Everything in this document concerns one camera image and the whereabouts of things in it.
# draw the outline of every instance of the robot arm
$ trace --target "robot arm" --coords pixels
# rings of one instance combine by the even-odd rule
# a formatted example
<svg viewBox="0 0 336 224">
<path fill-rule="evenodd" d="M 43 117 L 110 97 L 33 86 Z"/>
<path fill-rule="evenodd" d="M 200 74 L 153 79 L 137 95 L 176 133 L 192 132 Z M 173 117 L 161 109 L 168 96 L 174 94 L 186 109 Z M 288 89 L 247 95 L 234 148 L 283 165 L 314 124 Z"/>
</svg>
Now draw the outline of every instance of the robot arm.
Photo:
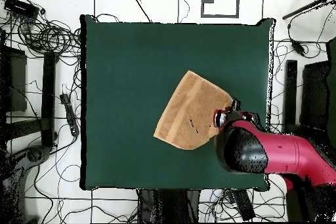
<svg viewBox="0 0 336 224">
<path fill-rule="evenodd" d="M 222 167 L 233 173 L 278 173 L 287 186 L 287 203 L 295 195 L 301 210 L 308 205 L 315 214 L 335 211 L 336 162 L 302 137 L 267 133 L 258 115 L 241 112 L 239 106 L 234 101 L 230 109 L 216 110 L 214 115 L 220 128 L 215 147 Z"/>
</svg>

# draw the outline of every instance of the power cord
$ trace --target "power cord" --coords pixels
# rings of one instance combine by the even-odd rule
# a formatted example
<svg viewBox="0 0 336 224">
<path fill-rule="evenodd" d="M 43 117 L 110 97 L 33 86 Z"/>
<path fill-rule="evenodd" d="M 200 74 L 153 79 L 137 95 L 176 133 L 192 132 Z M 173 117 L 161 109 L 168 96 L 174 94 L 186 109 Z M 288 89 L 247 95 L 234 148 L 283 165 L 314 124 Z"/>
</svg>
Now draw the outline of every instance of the power cord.
<svg viewBox="0 0 336 224">
<path fill-rule="evenodd" d="M 141 4 L 139 3 L 138 0 L 135 0 L 136 3 L 138 4 L 138 6 L 141 8 L 142 12 L 144 13 L 144 15 L 146 15 L 146 18 L 148 19 L 149 23 L 152 23 L 152 21 L 150 20 L 150 18 L 148 17 L 148 15 L 145 13 L 144 9 L 142 8 Z"/>
<path fill-rule="evenodd" d="M 296 17 L 298 17 L 298 16 L 300 16 L 300 15 L 302 15 L 302 14 L 305 14 L 305 13 L 307 13 L 307 12 L 310 12 L 310 11 L 314 10 L 314 9 L 319 9 L 320 7 L 324 7 L 324 6 L 326 6 L 326 5 L 330 5 L 330 4 L 334 4 L 334 3 L 336 3 L 336 0 L 332 0 L 332 1 L 329 1 L 329 2 L 327 2 L 327 3 L 322 3 L 321 5 L 318 5 L 318 6 L 316 6 L 316 7 L 313 7 L 312 9 L 308 9 L 307 11 L 304 11 L 304 12 L 301 12 L 301 13 L 297 14 L 296 16 L 294 16 L 294 17 L 290 20 L 290 22 L 289 22 L 289 24 L 288 24 L 288 26 L 287 26 L 288 37 L 289 37 L 289 39 L 290 39 L 290 41 L 291 41 L 291 45 L 292 45 L 292 47 L 294 48 L 294 50 L 295 50 L 298 54 L 300 54 L 301 56 L 303 56 L 303 57 L 305 57 L 305 58 L 315 58 L 315 57 L 317 57 L 317 56 L 321 53 L 322 50 L 321 50 L 320 45 L 318 44 L 318 41 L 319 41 L 320 38 L 321 38 L 321 35 L 322 35 L 322 32 L 323 32 L 324 27 L 325 27 L 325 25 L 326 25 L 327 19 L 329 18 L 329 16 L 330 16 L 330 14 L 332 13 L 332 11 L 335 9 L 336 5 L 332 8 L 332 10 L 331 10 L 330 13 L 328 14 L 327 18 L 325 19 L 323 28 L 322 28 L 322 30 L 321 30 L 321 34 L 320 34 L 320 36 L 318 37 L 318 40 L 317 40 L 317 42 L 316 42 L 316 46 L 317 46 L 317 48 L 319 49 L 319 51 L 318 51 L 317 55 L 315 55 L 315 56 L 306 56 L 306 54 L 308 54 L 308 51 L 305 52 L 305 49 L 303 48 L 303 46 L 301 45 L 301 43 L 299 43 L 298 41 L 295 41 L 295 40 L 291 37 L 290 29 L 291 29 L 291 23 L 292 23 L 292 21 L 293 21 Z"/>
</svg>

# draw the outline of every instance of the folded towel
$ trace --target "folded towel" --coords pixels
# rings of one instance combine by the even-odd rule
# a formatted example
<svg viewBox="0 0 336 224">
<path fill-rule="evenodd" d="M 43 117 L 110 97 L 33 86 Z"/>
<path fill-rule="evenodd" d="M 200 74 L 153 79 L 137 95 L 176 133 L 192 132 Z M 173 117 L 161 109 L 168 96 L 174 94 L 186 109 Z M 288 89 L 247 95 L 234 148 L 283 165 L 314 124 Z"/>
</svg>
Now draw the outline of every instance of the folded towel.
<svg viewBox="0 0 336 224">
<path fill-rule="evenodd" d="M 194 150 L 218 133 L 213 126 L 214 111 L 231 104 L 226 91 L 187 71 L 163 111 L 154 137 L 177 148 Z"/>
</svg>

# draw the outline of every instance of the black border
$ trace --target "black border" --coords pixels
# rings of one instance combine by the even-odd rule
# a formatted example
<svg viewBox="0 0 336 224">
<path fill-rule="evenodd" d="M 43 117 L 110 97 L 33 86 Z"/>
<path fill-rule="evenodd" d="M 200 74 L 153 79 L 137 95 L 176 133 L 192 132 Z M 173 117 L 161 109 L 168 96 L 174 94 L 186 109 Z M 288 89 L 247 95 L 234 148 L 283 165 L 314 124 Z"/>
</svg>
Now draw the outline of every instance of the black border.
<svg viewBox="0 0 336 224">
<path fill-rule="evenodd" d="M 85 180 L 87 176 L 87 23 L 85 15 L 79 17 L 81 23 L 81 60 L 79 67 L 81 68 L 81 176 L 79 179 L 79 187 L 87 190 Z"/>
</svg>

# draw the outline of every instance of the white tile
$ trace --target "white tile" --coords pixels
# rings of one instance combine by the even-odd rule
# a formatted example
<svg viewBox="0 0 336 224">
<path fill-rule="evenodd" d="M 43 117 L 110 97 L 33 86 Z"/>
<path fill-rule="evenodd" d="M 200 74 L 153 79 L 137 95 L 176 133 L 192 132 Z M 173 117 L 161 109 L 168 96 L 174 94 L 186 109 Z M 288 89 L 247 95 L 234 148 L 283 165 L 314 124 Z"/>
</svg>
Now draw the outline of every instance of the white tile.
<svg viewBox="0 0 336 224">
<path fill-rule="evenodd" d="M 94 200 L 93 223 L 120 223 L 137 211 L 137 201 Z"/>
<path fill-rule="evenodd" d="M 287 25 L 292 18 L 282 20 L 284 15 L 313 1 L 315 0 L 264 0 L 264 17 L 276 19 L 274 39 L 282 40 L 288 38 Z M 298 16 L 291 23 L 291 37 L 299 41 L 316 41 L 320 35 L 324 21 L 332 8 L 333 6 L 329 5 Z M 327 21 L 320 41 L 329 41 L 335 37 L 335 19 L 335 15 L 333 15 L 330 21 Z"/>
<path fill-rule="evenodd" d="M 175 23 L 177 0 L 138 0 L 152 22 Z M 120 22 L 148 22 L 135 0 L 96 0 L 96 16 L 112 14 Z M 100 16 L 101 22 L 115 22 L 113 17 Z"/>
<path fill-rule="evenodd" d="M 81 14 L 93 14 L 93 0 L 30 0 L 46 11 L 49 21 L 58 20 L 67 24 L 72 31 L 80 27 Z"/>
<path fill-rule="evenodd" d="M 263 0 L 240 0 L 239 18 L 201 18 L 201 0 L 185 1 L 180 0 L 180 21 L 187 16 L 183 23 L 255 25 L 261 20 Z"/>
<path fill-rule="evenodd" d="M 39 223 L 42 223 L 43 218 L 45 218 L 44 223 L 47 224 L 89 224 L 91 218 L 91 201 L 90 200 L 52 200 L 53 207 L 51 208 L 51 201 L 49 199 L 34 199 L 26 198 L 26 213 L 27 215 L 38 215 Z"/>
<path fill-rule="evenodd" d="M 95 199 L 133 199 L 137 200 L 137 192 L 135 189 L 107 189 L 99 188 L 93 191 Z"/>
</svg>

